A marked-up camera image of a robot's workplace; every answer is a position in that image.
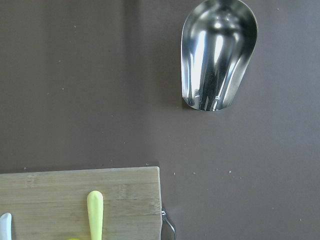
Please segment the shiny metal object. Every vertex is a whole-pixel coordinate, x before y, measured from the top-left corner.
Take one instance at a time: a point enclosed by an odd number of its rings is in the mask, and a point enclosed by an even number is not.
[[[194,109],[231,105],[256,45],[258,25],[239,0],[206,0],[185,20],[181,39],[182,97]]]
[[[172,238],[171,239],[176,240],[177,239],[176,230],[175,230],[174,226],[170,223],[170,221],[167,217],[167,213],[164,209],[162,209],[161,215],[162,215],[162,224],[163,223],[168,224],[168,226],[170,227],[170,229],[172,231]]]

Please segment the utensil handle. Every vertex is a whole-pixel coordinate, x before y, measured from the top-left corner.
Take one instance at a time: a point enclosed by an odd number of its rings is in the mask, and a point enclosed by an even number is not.
[[[102,224],[104,216],[104,197],[99,191],[92,191],[87,199],[91,240],[102,240]]]
[[[11,240],[11,219],[9,212],[0,217],[0,240]]]

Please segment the yellow-green handle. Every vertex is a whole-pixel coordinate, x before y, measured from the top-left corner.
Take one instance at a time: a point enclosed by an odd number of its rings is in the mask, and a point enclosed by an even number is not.
[[[86,199],[88,207],[91,240],[102,240],[102,222],[104,217],[104,197],[99,191],[92,191]]]

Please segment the yellow object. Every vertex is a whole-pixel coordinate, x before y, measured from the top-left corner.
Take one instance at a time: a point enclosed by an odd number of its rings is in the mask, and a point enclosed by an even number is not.
[[[91,240],[102,240],[102,222],[104,217],[104,197],[99,191],[92,191],[86,199],[88,207]]]

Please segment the silver scoop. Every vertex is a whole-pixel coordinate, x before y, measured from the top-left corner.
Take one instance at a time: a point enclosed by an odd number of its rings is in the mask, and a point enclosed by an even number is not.
[[[229,107],[254,51],[258,26],[239,0],[206,0],[186,18],[181,39],[182,97],[197,110]]]

